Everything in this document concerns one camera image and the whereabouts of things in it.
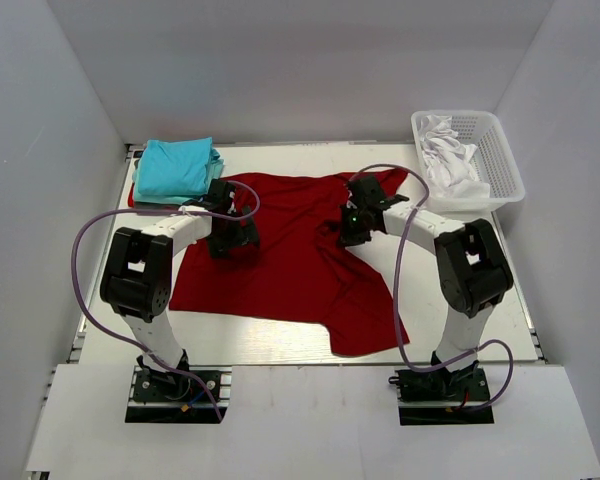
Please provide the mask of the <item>dark red t-shirt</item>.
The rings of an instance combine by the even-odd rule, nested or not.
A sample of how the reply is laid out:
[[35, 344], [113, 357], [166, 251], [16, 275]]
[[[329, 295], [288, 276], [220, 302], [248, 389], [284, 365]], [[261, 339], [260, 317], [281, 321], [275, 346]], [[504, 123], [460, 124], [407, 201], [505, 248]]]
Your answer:
[[260, 245], [211, 257], [190, 246], [169, 307], [323, 325], [333, 354], [362, 356], [396, 346], [393, 300], [380, 273], [338, 244], [350, 173], [291, 177], [243, 173], [238, 208], [257, 207]]

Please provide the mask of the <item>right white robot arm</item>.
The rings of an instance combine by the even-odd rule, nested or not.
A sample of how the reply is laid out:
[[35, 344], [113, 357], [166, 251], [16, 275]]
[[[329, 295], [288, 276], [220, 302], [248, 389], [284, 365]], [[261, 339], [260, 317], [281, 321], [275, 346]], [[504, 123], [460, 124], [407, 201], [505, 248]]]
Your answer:
[[[408, 369], [431, 374], [433, 390], [452, 399], [468, 385], [466, 370], [477, 365], [478, 353], [493, 345], [482, 336], [489, 317], [513, 287], [513, 275], [492, 225], [478, 219], [463, 223], [426, 210], [425, 200], [389, 196], [379, 180], [360, 173], [347, 182], [348, 199], [340, 207], [339, 243], [352, 247], [369, 242], [373, 232], [399, 239], [392, 283], [394, 330]], [[436, 259], [439, 286], [447, 317], [431, 365], [416, 366], [404, 349], [399, 312], [402, 257], [410, 242]]]

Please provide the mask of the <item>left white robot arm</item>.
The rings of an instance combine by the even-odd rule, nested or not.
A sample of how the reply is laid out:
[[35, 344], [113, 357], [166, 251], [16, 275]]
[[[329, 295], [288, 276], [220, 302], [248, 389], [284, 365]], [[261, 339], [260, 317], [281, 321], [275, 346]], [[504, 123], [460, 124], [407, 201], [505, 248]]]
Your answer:
[[232, 249], [259, 245], [252, 216], [257, 207], [237, 209], [244, 185], [214, 180], [207, 194], [142, 229], [121, 227], [113, 235], [100, 284], [100, 297], [131, 329], [141, 345], [139, 365], [157, 373], [157, 387], [179, 399], [191, 387], [186, 350], [176, 340], [167, 306], [172, 295], [173, 259], [202, 241], [211, 258]]

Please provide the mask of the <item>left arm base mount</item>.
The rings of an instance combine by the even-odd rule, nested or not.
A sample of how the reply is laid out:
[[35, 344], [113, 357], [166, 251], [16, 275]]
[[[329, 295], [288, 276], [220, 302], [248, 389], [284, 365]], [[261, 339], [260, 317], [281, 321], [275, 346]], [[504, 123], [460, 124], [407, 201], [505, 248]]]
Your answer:
[[[231, 367], [194, 370], [212, 394], [221, 416], [230, 403]], [[134, 368], [125, 413], [128, 424], [220, 424], [204, 388], [186, 377], [168, 384], [146, 369]]]

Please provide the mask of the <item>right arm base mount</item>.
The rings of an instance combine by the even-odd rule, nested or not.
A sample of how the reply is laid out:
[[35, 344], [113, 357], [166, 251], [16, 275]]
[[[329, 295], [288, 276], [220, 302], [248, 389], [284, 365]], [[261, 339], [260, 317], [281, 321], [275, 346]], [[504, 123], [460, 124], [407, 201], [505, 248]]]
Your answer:
[[396, 370], [388, 378], [396, 389], [401, 426], [488, 425], [494, 423], [482, 368], [449, 376], [445, 370], [417, 373]]

